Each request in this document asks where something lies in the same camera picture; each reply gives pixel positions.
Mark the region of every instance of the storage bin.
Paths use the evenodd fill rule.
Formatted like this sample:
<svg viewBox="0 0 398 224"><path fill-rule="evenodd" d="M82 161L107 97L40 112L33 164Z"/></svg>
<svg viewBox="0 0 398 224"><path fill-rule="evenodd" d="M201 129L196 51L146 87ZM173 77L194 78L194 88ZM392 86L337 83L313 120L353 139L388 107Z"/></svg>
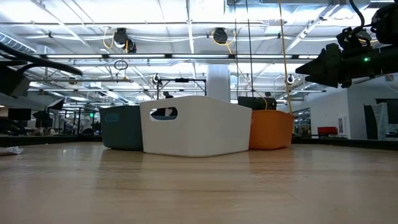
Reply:
<svg viewBox="0 0 398 224"><path fill-rule="evenodd" d="M142 151L139 106L114 106L99 110L102 141L112 149Z"/></svg>
<svg viewBox="0 0 398 224"><path fill-rule="evenodd" d="M280 149L292 144L294 117L276 110L252 112L250 149Z"/></svg>
<svg viewBox="0 0 398 224"><path fill-rule="evenodd" d="M153 109L177 109L174 119L158 119ZM210 157L249 148L251 109L207 96L185 96L141 103L144 152Z"/></svg>

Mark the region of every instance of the white pillar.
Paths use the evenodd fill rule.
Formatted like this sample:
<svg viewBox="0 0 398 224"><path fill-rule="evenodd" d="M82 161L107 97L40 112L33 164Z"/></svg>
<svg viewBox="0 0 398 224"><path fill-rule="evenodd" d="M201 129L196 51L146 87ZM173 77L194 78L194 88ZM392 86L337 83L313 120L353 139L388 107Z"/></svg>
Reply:
<svg viewBox="0 0 398 224"><path fill-rule="evenodd" d="M207 70L207 96L231 101L231 72L228 65L209 65Z"/></svg>

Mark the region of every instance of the bin handle cutout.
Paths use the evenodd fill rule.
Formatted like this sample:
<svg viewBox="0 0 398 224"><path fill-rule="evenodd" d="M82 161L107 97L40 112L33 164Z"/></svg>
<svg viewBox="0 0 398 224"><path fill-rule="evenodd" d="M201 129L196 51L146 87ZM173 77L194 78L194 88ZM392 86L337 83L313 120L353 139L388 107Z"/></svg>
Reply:
<svg viewBox="0 0 398 224"><path fill-rule="evenodd" d="M155 108L149 113L151 118L157 121L171 121L178 116L178 110L175 107Z"/></svg>

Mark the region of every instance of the white paper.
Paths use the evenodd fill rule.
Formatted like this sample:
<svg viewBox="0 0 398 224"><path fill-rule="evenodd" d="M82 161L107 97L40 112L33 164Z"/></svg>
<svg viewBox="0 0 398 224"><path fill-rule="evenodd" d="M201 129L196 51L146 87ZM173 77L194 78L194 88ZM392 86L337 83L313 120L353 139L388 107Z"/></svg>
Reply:
<svg viewBox="0 0 398 224"><path fill-rule="evenodd" d="M24 150L18 146L3 148L0 147L0 156L19 155Z"/></svg>

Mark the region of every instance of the white storage bin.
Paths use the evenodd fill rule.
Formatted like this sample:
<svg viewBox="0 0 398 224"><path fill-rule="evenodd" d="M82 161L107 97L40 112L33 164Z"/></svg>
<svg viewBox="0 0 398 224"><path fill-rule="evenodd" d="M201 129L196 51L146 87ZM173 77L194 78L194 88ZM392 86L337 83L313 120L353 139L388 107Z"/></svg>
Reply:
<svg viewBox="0 0 398 224"><path fill-rule="evenodd" d="M249 149L250 108L207 96L186 96L141 103L144 152L209 157ZM153 109L175 107L173 120L158 120Z"/></svg>

